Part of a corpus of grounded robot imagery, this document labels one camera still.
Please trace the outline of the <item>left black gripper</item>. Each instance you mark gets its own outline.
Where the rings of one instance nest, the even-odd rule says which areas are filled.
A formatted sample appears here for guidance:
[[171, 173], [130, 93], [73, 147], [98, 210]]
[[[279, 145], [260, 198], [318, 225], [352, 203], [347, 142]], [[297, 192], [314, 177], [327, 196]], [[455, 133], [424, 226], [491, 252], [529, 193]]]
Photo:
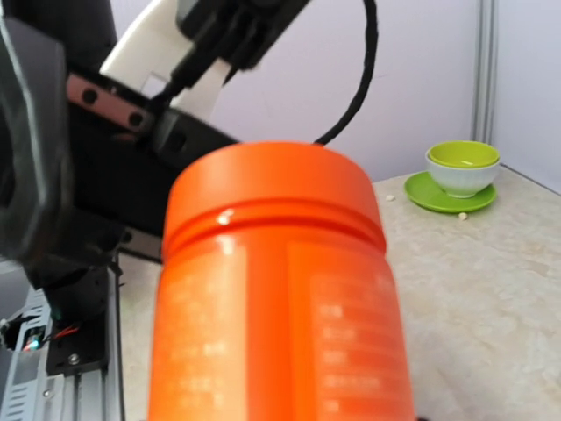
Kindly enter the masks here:
[[1, 19], [1, 110], [15, 178], [1, 211], [1, 254], [24, 266], [51, 251], [73, 193], [77, 210], [123, 229], [121, 239], [105, 242], [111, 251], [160, 262], [175, 179], [237, 142], [107, 76], [67, 75], [61, 43], [8, 17]]

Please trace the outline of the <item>orange bottle cap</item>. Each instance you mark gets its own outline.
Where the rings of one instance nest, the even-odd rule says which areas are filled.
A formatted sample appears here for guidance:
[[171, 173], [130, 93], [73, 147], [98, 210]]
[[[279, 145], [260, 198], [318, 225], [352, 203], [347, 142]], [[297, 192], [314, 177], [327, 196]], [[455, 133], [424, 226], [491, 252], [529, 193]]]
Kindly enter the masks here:
[[336, 225], [386, 246], [373, 185], [359, 165], [318, 145], [264, 142], [224, 147], [181, 172], [167, 202], [163, 251], [201, 233], [209, 216], [296, 203], [337, 211]]

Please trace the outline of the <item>orange pill bottle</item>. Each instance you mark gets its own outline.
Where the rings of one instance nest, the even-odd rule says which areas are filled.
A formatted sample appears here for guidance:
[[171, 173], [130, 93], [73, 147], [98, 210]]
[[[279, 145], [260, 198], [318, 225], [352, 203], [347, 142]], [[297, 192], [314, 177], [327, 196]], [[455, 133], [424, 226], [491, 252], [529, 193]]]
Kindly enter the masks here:
[[250, 204], [163, 251], [149, 419], [415, 419], [387, 246], [337, 214]]

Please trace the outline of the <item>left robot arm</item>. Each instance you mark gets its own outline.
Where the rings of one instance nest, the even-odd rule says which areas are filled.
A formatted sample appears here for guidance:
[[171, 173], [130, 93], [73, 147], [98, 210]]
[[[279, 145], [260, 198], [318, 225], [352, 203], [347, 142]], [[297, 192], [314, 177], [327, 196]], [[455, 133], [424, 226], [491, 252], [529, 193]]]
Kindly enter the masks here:
[[122, 38], [107, 1], [1, 4], [1, 253], [53, 319], [98, 318], [94, 274], [118, 252], [160, 259], [189, 218], [265, 201], [330, 202], [326, 145], [373, 79], [378, 8], [343, 116], [311, 145], [244, 144], [207, 112], [305, 9], [303, 1], [153, 1]]

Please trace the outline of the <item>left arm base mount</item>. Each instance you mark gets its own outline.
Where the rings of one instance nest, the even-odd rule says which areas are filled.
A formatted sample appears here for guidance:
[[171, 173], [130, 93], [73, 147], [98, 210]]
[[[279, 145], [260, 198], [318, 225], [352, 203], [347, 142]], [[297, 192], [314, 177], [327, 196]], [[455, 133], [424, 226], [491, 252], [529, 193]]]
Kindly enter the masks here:
[[46, 372], [78, 375], [108, 365], [109, 272], [84, 268], [44, 288], [52, 319]]

